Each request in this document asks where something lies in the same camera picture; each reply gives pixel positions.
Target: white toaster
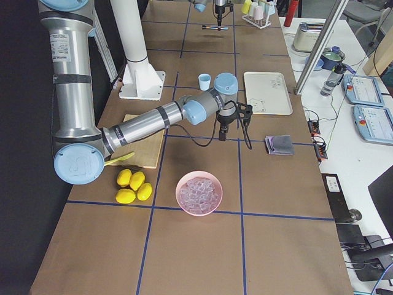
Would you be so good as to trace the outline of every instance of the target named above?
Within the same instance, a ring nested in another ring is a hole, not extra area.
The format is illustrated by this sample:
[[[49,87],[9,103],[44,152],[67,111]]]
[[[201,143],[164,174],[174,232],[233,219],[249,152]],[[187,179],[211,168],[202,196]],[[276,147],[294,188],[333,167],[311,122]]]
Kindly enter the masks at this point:
[[[294,39],[294,49],[311,52],[323,26],[323,23],[300,23]]]

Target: chair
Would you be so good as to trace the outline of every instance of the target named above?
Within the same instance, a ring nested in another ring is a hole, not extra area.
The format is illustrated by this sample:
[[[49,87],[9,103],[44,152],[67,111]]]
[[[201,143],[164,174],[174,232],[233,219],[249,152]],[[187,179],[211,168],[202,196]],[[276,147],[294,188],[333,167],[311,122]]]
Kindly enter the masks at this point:
[[[373,38],[373,41],[375,41],[384,16],[387,16],[390,11],[390,8],[384,8],[385,4],[386,0],[363,0],[362,2],[353,0],[348,2],[343,12],[343,15],[347,17],[347,21],[351,19],[363,24],[355,32],[355,36],[361,29],[367,26],[377,25],[377,30]]]

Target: water bottle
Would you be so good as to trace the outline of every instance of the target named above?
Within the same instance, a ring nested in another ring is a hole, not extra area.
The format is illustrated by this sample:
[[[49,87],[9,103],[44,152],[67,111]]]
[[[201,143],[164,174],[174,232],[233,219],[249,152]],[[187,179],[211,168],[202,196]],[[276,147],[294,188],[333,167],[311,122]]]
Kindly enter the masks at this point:
[[[327,78],[327,80],[325,81],[325,84],[321,89],[321,95],[329,96],[330,94],[332,94],[334,87],[341,83],[345,72],[346,65],[342,63],[337,63],[337,65],[330,73],[329,78]]]

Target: folded cloth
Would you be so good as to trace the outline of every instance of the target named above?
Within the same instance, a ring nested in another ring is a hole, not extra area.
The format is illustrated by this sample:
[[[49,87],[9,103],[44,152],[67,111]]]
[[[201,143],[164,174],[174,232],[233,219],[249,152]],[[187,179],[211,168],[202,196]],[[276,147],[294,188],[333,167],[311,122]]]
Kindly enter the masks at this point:
[[[269,155],[294,155],[294,145],[289,135],[266,136],[266,147]]]

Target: yellow lemon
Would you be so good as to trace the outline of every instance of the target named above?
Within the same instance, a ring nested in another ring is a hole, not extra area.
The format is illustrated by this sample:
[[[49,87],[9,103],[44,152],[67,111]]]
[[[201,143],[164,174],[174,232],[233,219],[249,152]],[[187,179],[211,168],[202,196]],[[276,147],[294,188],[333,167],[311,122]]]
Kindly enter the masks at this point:
[[[130,179],[130,186],[134,191],[137,191],[145,182],[145,174],[141,171],[134,173]]]
[[[152,184],[151,183],[144,183],[138,190],[138,200],[140,201],[146,201],[153,192]]]
[[[121,204],[129,204],[135,200],[135,192],[131,189],[119,189],[116,194],[116,201]]]
[[[132,176],[132,172],[130,169],[123,169],[117,175],[117,184],[121,187],[126,187],[130,184],[130,179]]]

